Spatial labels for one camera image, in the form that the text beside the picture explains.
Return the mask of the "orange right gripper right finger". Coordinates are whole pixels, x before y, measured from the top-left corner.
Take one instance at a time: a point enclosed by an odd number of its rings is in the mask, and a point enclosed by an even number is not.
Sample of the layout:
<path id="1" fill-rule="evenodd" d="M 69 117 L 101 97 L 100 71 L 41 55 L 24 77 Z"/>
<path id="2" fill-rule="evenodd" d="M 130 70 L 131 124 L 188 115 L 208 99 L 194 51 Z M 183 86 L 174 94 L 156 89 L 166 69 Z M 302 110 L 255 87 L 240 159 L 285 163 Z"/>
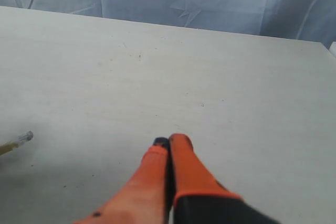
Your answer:
<path id="1" fill-rule="evenodd" d="M 190 138 L 169 138 L 175 178 L 174 223 L 277 223 L 223 187 L 194 153 Z"/>

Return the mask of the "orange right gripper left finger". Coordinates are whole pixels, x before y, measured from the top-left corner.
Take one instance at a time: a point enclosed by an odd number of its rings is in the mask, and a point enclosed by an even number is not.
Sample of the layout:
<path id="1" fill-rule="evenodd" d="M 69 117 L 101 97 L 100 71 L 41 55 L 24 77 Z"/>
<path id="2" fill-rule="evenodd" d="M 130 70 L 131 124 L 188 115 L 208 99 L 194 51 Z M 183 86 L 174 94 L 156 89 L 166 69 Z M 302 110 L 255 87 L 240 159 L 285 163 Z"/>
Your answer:
<path id="1" fill-rule="evenodd" d="M 76 223 L 168 223 L 170 144 L 158 137 L 129 181 L 103 206 Z"/>

